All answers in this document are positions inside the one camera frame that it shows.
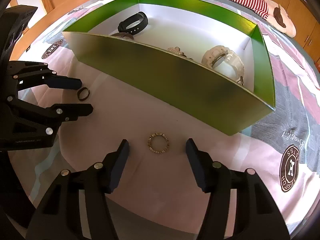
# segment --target black watch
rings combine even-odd
[[[127,27],[136,22],[140,21],[137,25],[127,29]],[[120,33],[129,33],[131,35],[135,35],[141,32],[148,25],[148,18],[144,12],[138,12],[129,18],[125,19],[123,22],[119,23],[118,31]]]

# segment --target jewelry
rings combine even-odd
[[[135,22],[139,21],[139,23],[129,29],[127,27]],[[120,33],[129,33],[131,35],[138,34],[148,25],[148,17],[144,12],[138,12],[129,18],[125,19],[123,22],[119,23],[118,31]]]
[[[168,48],[168,51],[175,53],[175,54],[178,54],[178,55],[181,55],[183,57],[187,57],[182,51],[180,51],[179,47],[174,47],[174,48],[170,47],[170,48]]]
[[[152,139],[154,138],[154,137],[156,137],[156,136],[162,136],[165,140],[166,140],[166,142],[167,142],[167,145],[166,145],[166,147],[163,149],[163,150],[161,150],[161,151],[156,151],[156,150],[154,150],[152,147],[151,147],[151,141],[152,141]],[[167,150],[168,150],[168,148],[169,148],[169,140],[168,140],[168,138],[167,138],[167,136],[165,136],[163,133],[154,133],[154,134],[151,134],[150,135],[150,137],[149,137],[149,139],[148,139],[148,147],[149,147],[149,149],[150,149],[150,151],[152,151],[153,153],[157,153],[157,154],[160,154],[160,153],[164,153],[164,152],[166,152]]]
[[[231,49],[224,46],[215,46],[212,49],[209,49],[202,57],[201,64],[216,70],[222,62],[227,63],[230,67],[233,68],[236,76],[231,75],[227,72],[224,72],[223,69],[218,72],[227,76],[237,83],[244,85],[243,76],[244,76],[244,64],[242,63],[240,57]]]
[[[81,93],[82,93],[84,90],[87,90],[87,91],[88,91],[88,95],[87,95],[85,98],[80,98],[80,95],[81,95]],[[81,88],[81,89],[77,92],[77,96],[78,96],[79,101],[85,101],[86,99],[88,99],[89,95],[90,95],[90,90],[89,90],[88,88],[86,88],[86,87]]]
[[[115,34],[112,34],[111,36],[134,41],[134,37],[129,33],[115,33]]]

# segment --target gold ring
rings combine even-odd
[[[156,136],[162,136],[162,137],[167,141],[166,147],[165,147],[163,150],[161,150],[161,151],[156,151],[156,150],[154,150],[154,149],[151,147],[151,140],[152,140],[154,137],[156,137]],[[169,148],[169,140],[168,140],[167,136],[165,136],[163,133],[157,132],[157,133],[154,133],[154,134],[151,134],[151,135],[150,135],[150,137],[149,137],[149,139],[148,139],[148,147],[149,147],[150,151],[152,151],[153,153],[157,153],[157,154],[164,153],[164,152],[166,152],[166,151],[168,150],[168,148]]]

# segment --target pillow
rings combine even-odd
[[[271,0],[265,0],[268,5],[268,17],[267,22],[275,27],[278,31],[285,33],[289,37],[296,36],[296,28],[292,20],[290,20],[285,9]]]

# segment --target brown circular logo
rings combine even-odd
[[[280,185],[283,192],[289,191],[295,184],[299,171],[300,152],[293,144],[282,155],[280,164]]]
[[[42,55],[42,59],[49,57],[52,53],[54,53],[62,44],[63,40],[58,40],[54,44],[52,44]]]

